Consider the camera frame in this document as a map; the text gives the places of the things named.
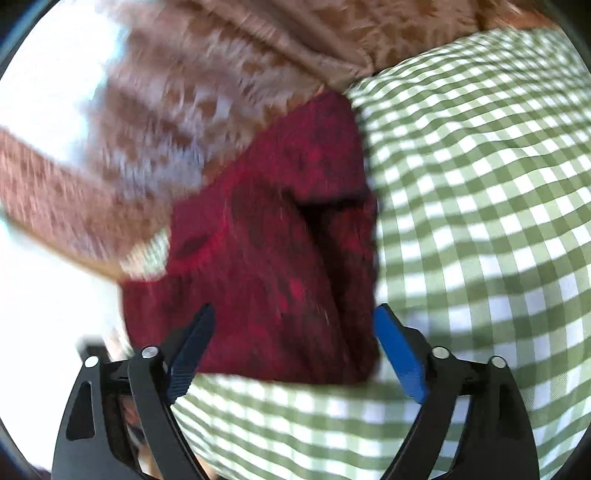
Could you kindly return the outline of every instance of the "clothing pile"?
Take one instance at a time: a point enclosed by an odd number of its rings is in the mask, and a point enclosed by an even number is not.
[[[135,349],[212,304],[173,407],[194,452],[237,480],[380,478],[419,408],[372,331],[388,303],[506,359],[549,478],[591,423],[591,74],[564,33],[503,0],[101,7],[129,31],[87,106],[100,182],[5,131],[0,200],[122,260]]]

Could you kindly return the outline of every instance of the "red fabric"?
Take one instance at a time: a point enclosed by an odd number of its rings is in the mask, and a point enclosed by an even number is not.
[[[366,380],[378,358],[375,219],[349,102],[322,94],[175,206],[167,275],[123,285],[132,344],[158,345],[209,302],[216,331],[199,372]]]

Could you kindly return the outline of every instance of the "fabric fold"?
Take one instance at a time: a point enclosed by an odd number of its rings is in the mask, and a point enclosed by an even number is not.
[[[158,345],[211,303],[216,330],[199,372],[366,380],[378,359],[376,211],[349,102],[322,94],[175,205],[167,274],[122,285],[131,343]]]

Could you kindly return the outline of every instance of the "brown knit fabric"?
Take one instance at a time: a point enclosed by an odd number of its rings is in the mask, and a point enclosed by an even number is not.
[[[3,132],[0,203],[101,259],[166,226],[175,199],[324,88],[514,15],[506,0],[101,0],[100,11],[130,33],[87,107],[84,165],[97,182]]]

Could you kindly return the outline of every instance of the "green checkered cloth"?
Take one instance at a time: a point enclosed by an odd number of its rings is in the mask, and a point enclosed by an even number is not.
[[[459,358],[507,360],[549,479],[591,422],[591,74],[560,31],[496,30],[347,95],[380,204],[376,303]],[[174,414],[230,479],[369,480],[418,409],[382,359],[357,388],[198,375]]]

